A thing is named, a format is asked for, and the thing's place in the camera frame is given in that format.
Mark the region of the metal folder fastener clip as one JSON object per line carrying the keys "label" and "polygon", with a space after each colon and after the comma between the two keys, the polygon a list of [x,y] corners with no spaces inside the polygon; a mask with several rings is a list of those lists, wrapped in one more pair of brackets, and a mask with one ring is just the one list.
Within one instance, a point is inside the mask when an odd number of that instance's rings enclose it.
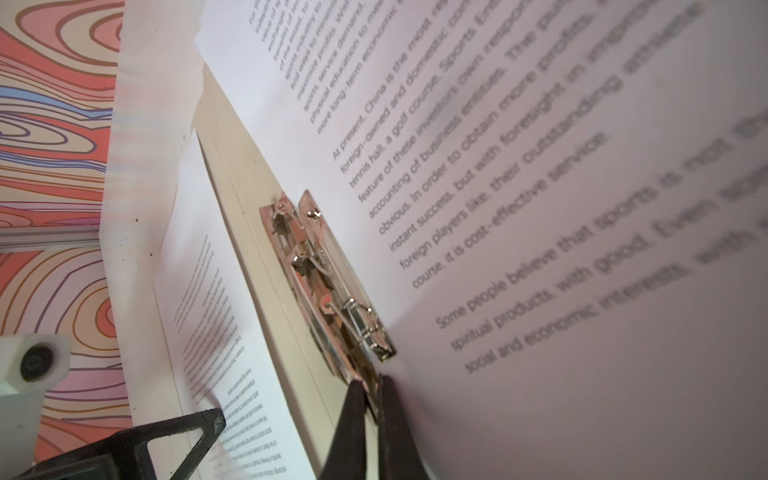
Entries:
{"label": "metal folder fastener clip", "polygon": [[297,204],[282,194],[259,213],[330,372],[346,384],[361,381],[377,418],[379,364],[397,350],[325,216],[308,191]]}

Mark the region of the printed paper sheet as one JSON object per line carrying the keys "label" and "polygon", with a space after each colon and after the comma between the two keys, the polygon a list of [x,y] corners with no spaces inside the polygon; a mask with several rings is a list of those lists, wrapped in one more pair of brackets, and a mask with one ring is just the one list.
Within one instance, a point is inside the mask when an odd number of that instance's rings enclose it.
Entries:
{"label": "printed paper sheet", "polygon": [[210,1],[439,479],[767,475],[763,1]]}
{"label": "printed paper sheet", "polygon": [[314,478],[195,133],[179,162],[154,289],[183,411],[225,417],[201,478]]}

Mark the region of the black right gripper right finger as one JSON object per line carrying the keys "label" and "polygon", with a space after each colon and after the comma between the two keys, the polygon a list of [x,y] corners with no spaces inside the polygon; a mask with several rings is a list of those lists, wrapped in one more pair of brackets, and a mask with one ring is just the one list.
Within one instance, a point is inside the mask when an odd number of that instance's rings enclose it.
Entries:
{"label": "black right gripper right finger", "polygon": [[428,480],[392,377],[379,376],[377,401],[379,478]]}

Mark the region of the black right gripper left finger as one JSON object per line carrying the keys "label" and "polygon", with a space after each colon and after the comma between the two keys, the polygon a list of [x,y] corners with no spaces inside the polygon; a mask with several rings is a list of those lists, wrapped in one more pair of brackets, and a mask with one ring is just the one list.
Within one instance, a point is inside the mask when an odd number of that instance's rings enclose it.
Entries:
{"label": "black right gripper left finger", "polygon": [[365,479],[367,448],[365,434],[366,391],[360,380],[347,388],[342,410],[320,480]]}

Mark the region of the printed paper sheet back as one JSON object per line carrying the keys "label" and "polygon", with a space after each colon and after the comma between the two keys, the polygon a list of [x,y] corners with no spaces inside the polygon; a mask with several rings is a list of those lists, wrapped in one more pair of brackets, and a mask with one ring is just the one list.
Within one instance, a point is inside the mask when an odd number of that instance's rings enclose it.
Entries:
{"label": "printed paper sheet back", "polygon": [[439,479],[767,475],[763,1],[210,1]]}

